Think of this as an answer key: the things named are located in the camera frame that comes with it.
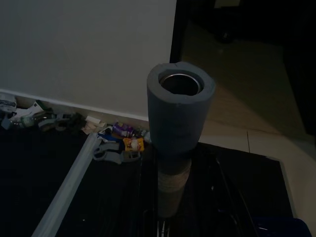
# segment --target black mat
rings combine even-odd
[[[236,191],[233,199],[237,209],[231,213],[224,200],[223,183],[218,187],[214,182],[221,179],[218,171],[214,174],[217,160],[226,181],[233,187],[231,195]],[[245,206],[236,198],[238,192]],[[230,218],[236,213],[239,223]],[[293,217],[280,163],[256,154],[199,143],[178,212],[171,219],[170,234],[255,237],[253,217]]]
[[[221,236],[221,231],[227,229],[227,226],[234,225],[228,223],[231,219],[226,219],[225,215],[210,215],[212,209],[217,208],[214,205],[216,200],[208,198],[210,197],[208,191],[212,186],[210,176],[207,174],[211,158],[219,160],[229,181],[242,194],[250,215],[292,217],[278,161],[246,152],[199,144],[179,211],[171,223],[170,233],[173,236],[191,237],[199,234],[203,236],[211,232],[217,232],[218,236]],[[140,216],[148,213],[148,210],[154,210],[155,201],[151,201],[152,208],[147,206],[146,210],[137,205],[139,202],[152,200],[148,193],[137,196],[139,184],[142,184],[145,177],[144,171],[141,177],[139,176],[140,168],[140,163],[117,165],[92,161],[57,236],[145,236],[142,234],[142,229],[137,231],[137,222],[147,222]],[[218,224],[222,225],[221,230],[218,230]],[[153,231],[148,233],[154,233],[157,229],[155,225],[151,226]],[[234,231],[232,229],[230,236],[235,236]]]
[[[87,136],[0,128],[1,236],[31,236]]]
[[[56,236],[135,236],[140,164],[93,160]]]

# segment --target foam pipe insulation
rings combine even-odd
[[[179,62],[159,64],[147,78],[150,134],[158,154],[158,215],[175,215],[190,174],[197,145],[215,91],[200,68]]]

